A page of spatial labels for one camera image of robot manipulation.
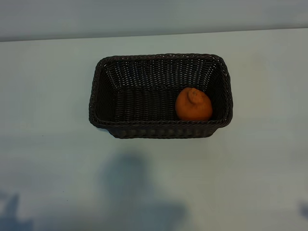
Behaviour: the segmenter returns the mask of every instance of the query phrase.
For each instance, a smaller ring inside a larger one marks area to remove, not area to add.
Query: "dark brown wicker basket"
[[[175,101],[185,87],[211,99],[209,121],[181,121]],[[116,138],[200,138],[232,119],[230,76],[222,58],[209,54],[107,57],[97,64],[90,122]]]

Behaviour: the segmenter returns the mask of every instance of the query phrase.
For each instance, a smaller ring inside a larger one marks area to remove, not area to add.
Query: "basket rim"
[[[205,127],[205,126],[217,126],[217,127],[225,127],[227,126],[232,119],[232,93],[231,93],[231,85],[230,85],[230,75],[227,69],[227,66],[224,60],[215,55],[215,54],[198,54],[198,53],[167,53],[167,54],[151,54],[151,55],[123,55],[123,56],[110,56],[101,59],[95,68],[95,74],[93,78],[94,81],[98,80],[100,77],[100,71],[103,65],[107,64],[110,61],[136,61],[136,60],[171,60],[178,58],[189,58],[189,59],[215,59],[222,67],[222,72],[224,73],[224,83],[225,83],[225,91],[224,97],[228,99],[227,107],[225,111],[225,115],[222,119],[219,120],[208,120],[208,121],[183,121],[183,120],[134,120],[134,121],[107,121],[100,120],[94,111],[94,96],[96,95],[95,89],[92,87],[90,103],[89,103],[89,121],[94,126],[98,128],[170,128],[170,127]]]

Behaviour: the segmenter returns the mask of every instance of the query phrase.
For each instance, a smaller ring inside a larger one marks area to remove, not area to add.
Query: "orange fruit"
[[[177,97],[175,109],[181,120],[209,120],[213,114],[211,100],[196,88],[184,88]]]

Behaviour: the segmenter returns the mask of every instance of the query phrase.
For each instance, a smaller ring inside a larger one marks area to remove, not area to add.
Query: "wicker basket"
[[[209,121],[178,119],[175,101],[185,87],[209,96]],[[230,76],[216,55],[113,56],[96,66],[89,114],[116,138],[200,138],[228,125],[232,107]]]

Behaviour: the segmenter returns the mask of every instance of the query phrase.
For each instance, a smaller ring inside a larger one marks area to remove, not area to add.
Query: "table surface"
[[[0,43],[0,230],[308,230],[308,29]],[[205,139],[88,121],[98,61],[212,53],[233,120]]]

